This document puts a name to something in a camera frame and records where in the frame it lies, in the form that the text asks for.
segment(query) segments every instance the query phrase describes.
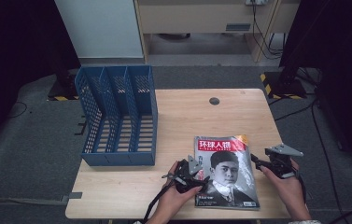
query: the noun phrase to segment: magazine cover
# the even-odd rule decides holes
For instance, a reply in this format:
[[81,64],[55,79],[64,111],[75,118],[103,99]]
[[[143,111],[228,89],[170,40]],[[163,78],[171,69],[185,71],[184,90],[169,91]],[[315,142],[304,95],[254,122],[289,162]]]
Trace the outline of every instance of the magazine cover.
[[195,160],[204,167],[195,178],[210,176],[206,190],[195,197],[196,207],[260,208],[245,135],[196,136]]

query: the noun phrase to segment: white wall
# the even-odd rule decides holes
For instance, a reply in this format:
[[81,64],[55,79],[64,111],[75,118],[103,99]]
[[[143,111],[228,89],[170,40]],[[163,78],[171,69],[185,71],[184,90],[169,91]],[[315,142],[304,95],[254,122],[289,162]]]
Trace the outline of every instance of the white wall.
[[79,58],[143,58],[133,0],[55,0]]

